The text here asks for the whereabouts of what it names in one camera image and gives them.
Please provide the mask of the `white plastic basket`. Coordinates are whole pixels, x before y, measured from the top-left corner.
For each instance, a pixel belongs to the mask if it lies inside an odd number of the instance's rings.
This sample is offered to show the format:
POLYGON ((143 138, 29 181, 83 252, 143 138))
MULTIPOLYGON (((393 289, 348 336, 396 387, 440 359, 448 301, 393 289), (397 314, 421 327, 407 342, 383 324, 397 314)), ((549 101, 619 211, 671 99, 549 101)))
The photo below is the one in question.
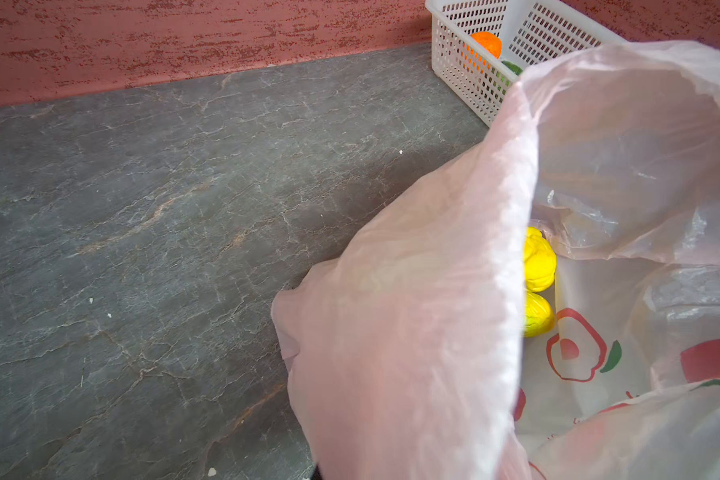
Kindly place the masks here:
POLYGON ((519 76, 503 60, 523 71, 569 53, 624 39, 561 1, 431 1, 431 65, 434 73, 486 125, 519 76), (489 31, 503 44, 499 59, 487 53, 470 35, 489 31), (483 73, 469 67, 462 57, 471 46, 490 65, 483 73))

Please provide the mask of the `pink plastic bag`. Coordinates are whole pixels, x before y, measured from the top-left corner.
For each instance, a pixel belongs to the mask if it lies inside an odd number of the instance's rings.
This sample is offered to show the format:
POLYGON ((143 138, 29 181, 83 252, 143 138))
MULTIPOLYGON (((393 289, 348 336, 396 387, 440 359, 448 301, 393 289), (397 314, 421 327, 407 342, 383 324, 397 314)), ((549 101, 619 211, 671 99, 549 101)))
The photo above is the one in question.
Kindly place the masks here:
POLYGON ((272 319, 325 479, 720 479, 720 52, 527 68, 272 319), (526 338, 529 227, 556 324, 526 338))

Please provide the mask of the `orange fruit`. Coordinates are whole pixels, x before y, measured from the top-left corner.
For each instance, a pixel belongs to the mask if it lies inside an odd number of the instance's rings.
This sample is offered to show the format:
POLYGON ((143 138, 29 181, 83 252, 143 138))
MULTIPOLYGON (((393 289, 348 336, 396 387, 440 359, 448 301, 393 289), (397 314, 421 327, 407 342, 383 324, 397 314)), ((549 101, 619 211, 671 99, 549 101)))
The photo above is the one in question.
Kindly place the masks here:
MULTIPOLYGON (((503 44, 498 36, 489 31, 479 31, 472 33, 470 37, 495 59, 500 58, 503 44)), ((462 57, 469 67, 474 67, 481 73, 483 73, 486 68, 490 67, 487 60, 469 45, 464 45, 462 57)))

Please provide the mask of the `yellow fruit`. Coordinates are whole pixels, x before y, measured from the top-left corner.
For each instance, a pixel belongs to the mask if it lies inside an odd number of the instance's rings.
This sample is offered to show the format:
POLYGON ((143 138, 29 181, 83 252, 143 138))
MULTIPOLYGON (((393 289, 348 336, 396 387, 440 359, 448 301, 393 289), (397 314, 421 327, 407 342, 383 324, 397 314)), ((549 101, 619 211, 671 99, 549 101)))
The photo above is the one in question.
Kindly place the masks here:
POLYGON ((530 338, 542 335, 552 330, 555 324, 556 316, 551 304, 541 295, 527 291, 524 336, 530 338))
POLYGON ((550 243, 537 228, 527 229, 523 263, 525 285, 529 291, 543 292, 554 284, 557 257, 550 243))

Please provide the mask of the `green lime fruit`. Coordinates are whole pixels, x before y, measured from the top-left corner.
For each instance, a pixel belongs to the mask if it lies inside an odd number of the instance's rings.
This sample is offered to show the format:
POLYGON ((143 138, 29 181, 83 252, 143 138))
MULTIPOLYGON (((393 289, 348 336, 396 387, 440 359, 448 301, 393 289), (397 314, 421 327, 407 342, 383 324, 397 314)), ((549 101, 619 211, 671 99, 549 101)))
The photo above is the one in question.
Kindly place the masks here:
POLYGON ((523 69, 520 66, 518 66, 510 61, 503 60, 502 64, 504 66, 506 66, 509 70, 511 70, 513 72, 513 74, 516 76, 520 76, 523 73, 523 69))

